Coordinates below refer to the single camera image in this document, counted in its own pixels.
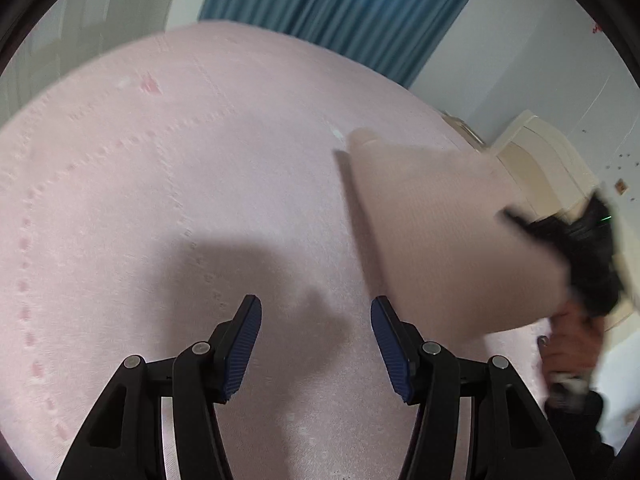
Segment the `person's right hand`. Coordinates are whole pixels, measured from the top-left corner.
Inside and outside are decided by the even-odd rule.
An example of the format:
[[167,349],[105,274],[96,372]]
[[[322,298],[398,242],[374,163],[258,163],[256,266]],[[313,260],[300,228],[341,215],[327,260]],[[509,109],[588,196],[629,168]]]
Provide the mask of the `person's right hand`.
[[548,342],[541,348],[541,374],[551,387],[557,374],[593,372],[602,353],[605,319],[590,318],[576,300],[568,300],[550,318]]

